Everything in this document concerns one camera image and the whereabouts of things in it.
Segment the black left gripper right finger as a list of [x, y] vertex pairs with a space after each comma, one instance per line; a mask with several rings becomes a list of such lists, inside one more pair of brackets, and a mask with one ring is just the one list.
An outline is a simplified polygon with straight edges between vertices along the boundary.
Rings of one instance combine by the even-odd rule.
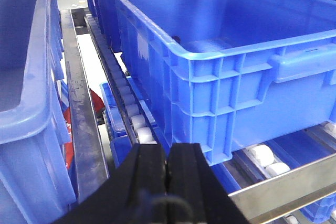
[[209, 167], [199, 144], [173, 144], [167, 160], [169, 223], [249, 223]]

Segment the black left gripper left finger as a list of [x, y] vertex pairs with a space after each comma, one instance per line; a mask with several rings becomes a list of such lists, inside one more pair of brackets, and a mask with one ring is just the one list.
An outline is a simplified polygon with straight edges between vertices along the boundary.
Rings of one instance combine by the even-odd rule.
[[135, 144], [92, 195], [56, 223], [166, 223], [165, 153], [159, 144]]

